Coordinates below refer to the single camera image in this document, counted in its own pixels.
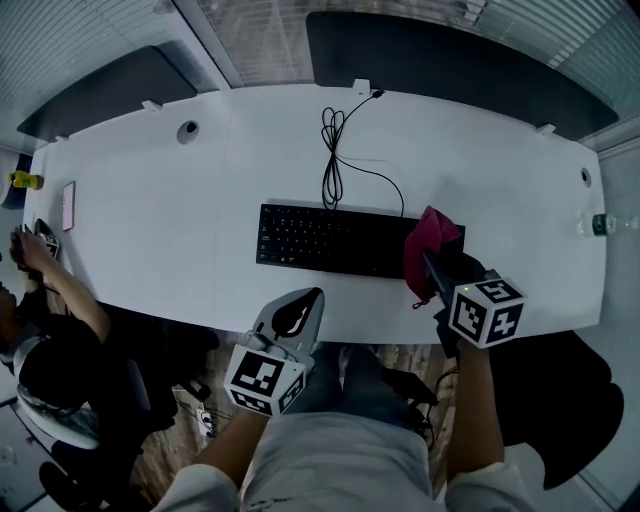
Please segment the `yellow drink bottle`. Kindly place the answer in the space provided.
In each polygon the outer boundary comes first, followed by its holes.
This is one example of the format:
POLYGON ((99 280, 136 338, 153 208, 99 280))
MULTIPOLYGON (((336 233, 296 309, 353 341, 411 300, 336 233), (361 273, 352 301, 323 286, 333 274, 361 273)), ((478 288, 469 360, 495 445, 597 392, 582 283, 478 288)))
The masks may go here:
POLYGON ((14 188, 41 190, 44 186, 44 177, 16 170, 9 175, 9 182, 14 188))

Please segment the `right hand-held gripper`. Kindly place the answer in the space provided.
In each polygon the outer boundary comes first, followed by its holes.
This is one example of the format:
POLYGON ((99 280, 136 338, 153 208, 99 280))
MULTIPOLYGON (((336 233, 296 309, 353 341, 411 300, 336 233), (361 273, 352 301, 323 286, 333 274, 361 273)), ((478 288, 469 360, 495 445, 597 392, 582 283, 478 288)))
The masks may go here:
POLYGON ((434 315, 447 358, 458 358, 458 341, 486 349, 516 337, 527 296, 510 279, 457 250, 423 250, 425 273, 444 309, 434 315))

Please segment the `person's left forearm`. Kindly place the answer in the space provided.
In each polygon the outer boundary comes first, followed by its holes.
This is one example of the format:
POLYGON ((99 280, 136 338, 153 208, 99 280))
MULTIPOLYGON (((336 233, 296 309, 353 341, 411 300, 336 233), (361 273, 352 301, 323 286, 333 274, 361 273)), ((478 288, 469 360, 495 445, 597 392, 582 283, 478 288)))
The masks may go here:
POLYGON ((223 431, 195 458, 194 464, 219 469, 240 488, 268 421, 267 416, 239 410, 223 431))

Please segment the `pink cloth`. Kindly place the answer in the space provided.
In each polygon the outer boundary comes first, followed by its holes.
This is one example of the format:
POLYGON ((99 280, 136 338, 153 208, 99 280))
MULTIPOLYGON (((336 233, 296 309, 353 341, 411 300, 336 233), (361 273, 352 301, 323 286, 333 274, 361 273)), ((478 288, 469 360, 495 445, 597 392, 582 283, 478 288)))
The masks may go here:
POLYGON ((462 237, 456 224, 439 210, 428 206, 416 227, 408 235, 403 254, 404 278, 409 289, 418 298, 413 305, 418 309, 436 295, 436 285, 425 269, 423 253, 430 250, 439 255, 441 249, 462 237))

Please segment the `person's light grey shirt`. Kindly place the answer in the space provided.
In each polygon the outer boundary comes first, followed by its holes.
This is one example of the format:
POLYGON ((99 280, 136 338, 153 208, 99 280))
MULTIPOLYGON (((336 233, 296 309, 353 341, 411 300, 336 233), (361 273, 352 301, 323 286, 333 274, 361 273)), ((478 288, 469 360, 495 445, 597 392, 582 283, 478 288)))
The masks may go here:
MULTIPOLYGON (((180 470, 153 512, 431 512, 415 433, 341 413, 268 421, 240 488, 217 468, 180 470)), ((447 512, 534 512, 518 469, 494 463, 447 483, 447 512)))

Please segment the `person's right forearm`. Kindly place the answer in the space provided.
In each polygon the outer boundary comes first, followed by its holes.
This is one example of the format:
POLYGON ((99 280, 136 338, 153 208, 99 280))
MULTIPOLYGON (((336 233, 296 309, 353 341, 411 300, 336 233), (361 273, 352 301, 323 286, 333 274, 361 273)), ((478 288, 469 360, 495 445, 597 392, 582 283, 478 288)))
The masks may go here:
POLYGON ((447 482, 504 461, 487 350, 461 340, 456 406, 447 457, 447 482))

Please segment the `pink smartphone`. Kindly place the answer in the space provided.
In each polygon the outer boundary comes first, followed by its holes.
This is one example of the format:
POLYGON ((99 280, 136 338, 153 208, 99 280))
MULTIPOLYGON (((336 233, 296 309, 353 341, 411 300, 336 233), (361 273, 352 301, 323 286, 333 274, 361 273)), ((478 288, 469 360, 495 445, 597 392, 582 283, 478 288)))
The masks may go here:
POLYGON ((63 189, 62 229, 64 232, 71 230, 75 224, 75 191, 75 181, 68 183, 63 189))

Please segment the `black keyboard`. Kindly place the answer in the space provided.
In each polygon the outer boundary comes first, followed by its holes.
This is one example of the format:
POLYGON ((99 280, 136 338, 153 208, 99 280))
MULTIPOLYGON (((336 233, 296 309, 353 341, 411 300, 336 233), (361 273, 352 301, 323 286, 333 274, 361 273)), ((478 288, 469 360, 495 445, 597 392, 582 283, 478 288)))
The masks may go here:
POLYGON ((329 273, 402 279, 416 218, 263 204, 255 262, 329 273))

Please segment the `long dark desk divider panel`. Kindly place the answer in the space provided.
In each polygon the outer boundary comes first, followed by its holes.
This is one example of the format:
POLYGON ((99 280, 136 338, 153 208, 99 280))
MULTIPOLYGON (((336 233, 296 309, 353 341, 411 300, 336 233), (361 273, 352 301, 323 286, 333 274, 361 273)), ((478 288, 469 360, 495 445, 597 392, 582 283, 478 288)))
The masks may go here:
POLYGON ((305 20, 314 80, 429 96, 576 141, 618 122, 603 100, 551 67, 458 29, 380 14, 317 11, 305 20))

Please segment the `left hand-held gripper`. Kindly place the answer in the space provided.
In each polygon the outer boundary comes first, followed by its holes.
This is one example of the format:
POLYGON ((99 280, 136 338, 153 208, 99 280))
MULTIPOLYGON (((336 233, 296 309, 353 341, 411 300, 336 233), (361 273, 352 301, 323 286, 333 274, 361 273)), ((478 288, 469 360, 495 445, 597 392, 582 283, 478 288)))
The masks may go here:
POLYGON ((224 378, 235 406, 279 417, 299 398, 314 367, 311 350, 324 306, 320 288, 305 288, 263 307, 253 330, 234 347, 224 378))

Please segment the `person's legs in jeans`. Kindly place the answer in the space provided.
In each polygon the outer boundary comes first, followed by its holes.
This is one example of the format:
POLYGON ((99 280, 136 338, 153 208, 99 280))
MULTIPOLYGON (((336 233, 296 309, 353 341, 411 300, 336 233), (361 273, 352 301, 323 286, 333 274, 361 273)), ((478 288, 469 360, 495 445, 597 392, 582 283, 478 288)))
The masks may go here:
POLYGON ((408 401, 384 382, 384 366, 363 344, 321 343, 306 388, 288 414, 342 413, 414 430, 408 401))

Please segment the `short dark desk divider panel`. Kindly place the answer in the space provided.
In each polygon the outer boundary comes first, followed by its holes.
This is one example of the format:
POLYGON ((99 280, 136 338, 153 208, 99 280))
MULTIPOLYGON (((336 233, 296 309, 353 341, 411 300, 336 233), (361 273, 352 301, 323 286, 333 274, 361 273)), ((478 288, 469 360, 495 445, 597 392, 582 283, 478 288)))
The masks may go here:
POLYGON ((144 108, 189 99, 197 89, 155 46, 146 46, 86 75, 39 107, 17 127, 53 143, 102 122, 144 108))

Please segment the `clear bottle with green label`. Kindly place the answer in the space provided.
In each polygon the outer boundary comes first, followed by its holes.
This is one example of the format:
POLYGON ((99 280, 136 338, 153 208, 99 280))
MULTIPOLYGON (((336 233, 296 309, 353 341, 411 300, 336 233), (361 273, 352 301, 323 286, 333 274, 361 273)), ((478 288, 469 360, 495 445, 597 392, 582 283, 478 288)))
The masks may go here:
POLYGON ((640 230, 640 215, 620 216, 611 213, 581 213, 578 233, 585 237, 606 237, 640 230))

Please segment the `grey and black office chair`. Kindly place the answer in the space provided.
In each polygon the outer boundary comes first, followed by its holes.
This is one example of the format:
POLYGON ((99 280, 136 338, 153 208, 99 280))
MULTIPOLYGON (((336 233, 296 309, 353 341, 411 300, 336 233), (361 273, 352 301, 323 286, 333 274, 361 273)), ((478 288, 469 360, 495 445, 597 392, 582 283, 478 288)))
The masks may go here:
POLYGON ((53 460, 39 470, 45 490, 71 512, 90 512, 105 501, 114 509, 143 509, 129 479, 146 438, 174 424, 178 412, 173 387, 192 396, 209 396, 207 386, 194 388, 205 371, 208 352, 219 338, 211 328, 162 319, 116 319, 108 344, 118 366, 118 392, 111 406, 97 415, 89 405, 68 415, 36 406, 19 389, 19 396, 36 411, 64 426, 76 426, 95 435, 94 449, 74 447, 57 439, 53 460))

